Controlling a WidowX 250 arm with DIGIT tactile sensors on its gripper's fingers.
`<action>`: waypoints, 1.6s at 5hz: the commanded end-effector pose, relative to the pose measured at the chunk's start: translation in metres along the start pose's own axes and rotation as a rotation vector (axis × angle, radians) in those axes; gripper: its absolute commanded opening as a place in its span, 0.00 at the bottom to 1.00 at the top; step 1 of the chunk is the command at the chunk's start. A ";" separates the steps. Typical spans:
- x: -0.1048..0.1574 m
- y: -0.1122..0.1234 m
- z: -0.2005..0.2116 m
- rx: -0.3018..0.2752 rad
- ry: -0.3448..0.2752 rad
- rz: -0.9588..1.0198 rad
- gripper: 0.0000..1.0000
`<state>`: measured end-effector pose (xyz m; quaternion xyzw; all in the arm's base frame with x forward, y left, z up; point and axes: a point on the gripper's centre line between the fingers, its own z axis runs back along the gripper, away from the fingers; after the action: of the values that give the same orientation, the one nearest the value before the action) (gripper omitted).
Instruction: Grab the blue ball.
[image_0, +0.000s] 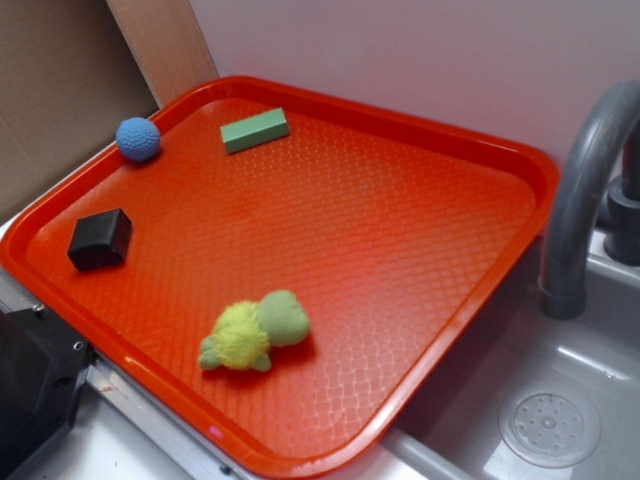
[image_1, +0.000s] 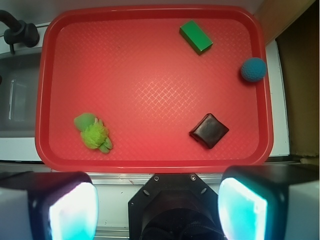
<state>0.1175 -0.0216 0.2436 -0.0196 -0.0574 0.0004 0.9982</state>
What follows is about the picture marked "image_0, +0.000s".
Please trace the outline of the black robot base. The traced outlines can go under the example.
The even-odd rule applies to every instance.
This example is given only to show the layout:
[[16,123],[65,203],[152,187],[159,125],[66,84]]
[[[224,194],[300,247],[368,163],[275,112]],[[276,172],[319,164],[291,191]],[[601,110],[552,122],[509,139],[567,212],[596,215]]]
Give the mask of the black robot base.
[[44,305],[1,314],[1,477],[18,477],[72,429],[93,348]]

